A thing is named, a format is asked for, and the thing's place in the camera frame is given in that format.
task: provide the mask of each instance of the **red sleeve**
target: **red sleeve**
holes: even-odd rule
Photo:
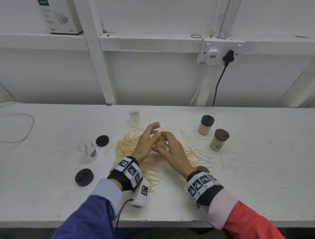
[[[271,222],[240,201],[228,216],[223,231],[233,239],[285,239]]]

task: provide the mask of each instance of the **wooden toothpick container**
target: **wooden toothpick container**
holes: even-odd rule
[[[201,122],[199,125],[198,133],[201,135],[208,135],[211,126],[213,125],[215,119],[210,115],[204,115],[201,118]]]
[[[230,135],[227,131],[223,129],[217,129],[215,131],[213,139],[211,140],[209,144],[210,149],[216,152],[220,151],[225,141],[227,141],[229,137]]]
[[[154,143],[155,147],[159,147],[164,149],[165,151],[168,151],[169,148],[165,142],[165,137],[163,135],[160,136],[160,138]]]

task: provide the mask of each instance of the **electrical outlet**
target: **electrical outlet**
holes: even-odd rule
[[[234,61],[230,63],[233,64],[240,54],[243,53],[244,47],[244,40],[204,37],[202,39],[201,51],[198,55],[197,61],[199,64],[224,66],[222,58],[229,50],[233,50]]]

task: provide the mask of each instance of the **table surface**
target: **table surface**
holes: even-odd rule
[[[0,109],[35,117],[25,141],[0,142],[0,227],[61,225],[113,165],[114,147],[105,155],[106,147],[97,147],[98,159],[84,163],[78,143],[95,143],[103,134],[110,143],[122,139],[133,108],[140,110],[141,127],[160,121],[183,145],[179,129],[192,137],[189,145],[211,155],[210,172],[222,185],[276,226],[315,227],[315,109],[49,104]],[[208,136],[198,134],[204,114],[215,118]],[[19,140],[31,124],[28,116],[0,117],[0,139]],[[219,128],[230,134],[220,152],[209,148],[210,140],[195,139],[211,139]],[[74,178],[83,168],[93,171],[94,180],[79,187]],[[158,168],[163,180],[156,194],[148,195],[145,208],[127,204],[120,226],[209,227],[185,192],[185,180],[171,167]],[[130,194],[124,192],[124,199]]]

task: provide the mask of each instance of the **box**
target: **box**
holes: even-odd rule
[[[82,26],[73,0],[38,0],[51,34],[78,35]]]

